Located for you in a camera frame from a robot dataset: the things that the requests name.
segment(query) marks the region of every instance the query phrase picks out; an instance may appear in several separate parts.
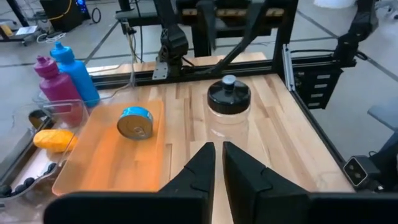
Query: metal bracket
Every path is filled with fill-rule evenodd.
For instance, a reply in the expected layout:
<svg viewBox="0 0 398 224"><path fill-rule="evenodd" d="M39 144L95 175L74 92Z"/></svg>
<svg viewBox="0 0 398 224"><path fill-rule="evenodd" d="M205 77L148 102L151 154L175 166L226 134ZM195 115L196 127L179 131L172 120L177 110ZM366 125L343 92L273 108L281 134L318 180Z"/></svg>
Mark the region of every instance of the metal bracket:
<svg viewBox="0 0 398 224"><path fill-rule="evenodd" d="M164 80L167 78L167 74L169 74L169 66L167 66L166 62L161 62L159 57L157 57L152 80Z"/></svg>
<svg viewBox="0 0 398 224"><path fill-rule="evenodd" d="M295 81L294 81L294 73L293 73L293 63L292 56L290 54L290 49L288 44L284 44L282 46L282 60L284 63L284 72L285 72L285 84L288 91L295 91Z"/></svg>
<svg viewBox="0 0 398 224"><path fill-rule="evenodd" d="M296 91L308 109L326 108L342 72L340 68L317 67L296 72Z"/></svg>

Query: clear plastic jar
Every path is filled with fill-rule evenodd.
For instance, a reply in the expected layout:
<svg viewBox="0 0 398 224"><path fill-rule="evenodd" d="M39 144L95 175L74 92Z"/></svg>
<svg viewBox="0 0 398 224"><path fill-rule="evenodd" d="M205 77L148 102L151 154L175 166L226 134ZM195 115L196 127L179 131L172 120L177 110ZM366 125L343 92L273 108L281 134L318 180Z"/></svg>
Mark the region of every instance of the clear plastic jar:
<svg viewBox="0 0 398 224"><path fill-rule="evenodd" d="M209 87L207 94L210 123L208 134L216 149L223 141L230 141L241 149L248 144L251 92L249 87L226 75Z"/></svg>

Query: orange tray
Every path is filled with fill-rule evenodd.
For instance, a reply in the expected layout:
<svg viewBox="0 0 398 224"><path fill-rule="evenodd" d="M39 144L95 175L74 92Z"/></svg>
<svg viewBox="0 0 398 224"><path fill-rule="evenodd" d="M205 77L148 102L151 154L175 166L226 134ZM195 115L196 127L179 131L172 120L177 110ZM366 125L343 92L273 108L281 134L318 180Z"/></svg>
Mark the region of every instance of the orange tray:
<svg viewBox="0 0 398 224"><path fill-rule="evenodd" d="M118 119L130 106L144 107L153 115L151 138L135 141L119 133ZM79 135L52 191L55 195L76 191L156 192L160 188L164 141L162 101L99 105Z"/></svg>

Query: blue tin can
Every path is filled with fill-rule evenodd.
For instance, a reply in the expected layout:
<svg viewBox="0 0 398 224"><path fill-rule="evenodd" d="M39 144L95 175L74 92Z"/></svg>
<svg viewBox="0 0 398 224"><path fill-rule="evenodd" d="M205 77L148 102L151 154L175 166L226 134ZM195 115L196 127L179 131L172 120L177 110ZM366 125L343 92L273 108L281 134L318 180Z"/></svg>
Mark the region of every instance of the blue tin can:
<svg viewBox="0 0 398 224"><path fill-rule="evenodd" d="M154 119L151 113L140 106L126 108L118 121L118 130L124 137L133 140L150 138Z"/></svg>

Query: yellow sponge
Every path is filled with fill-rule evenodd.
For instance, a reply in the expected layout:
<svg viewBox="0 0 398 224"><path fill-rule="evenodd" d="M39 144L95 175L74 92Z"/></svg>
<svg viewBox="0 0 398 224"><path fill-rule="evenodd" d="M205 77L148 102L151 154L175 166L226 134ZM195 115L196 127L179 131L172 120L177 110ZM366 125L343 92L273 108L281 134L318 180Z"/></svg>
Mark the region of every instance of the yellow sponge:
<svg viewBox="0 0 398 224"><path fill-rule="evenodd" d="M77 143L77 138L69 130L45 129L35 134L33 144L50 152L71 151Z"/></svg>

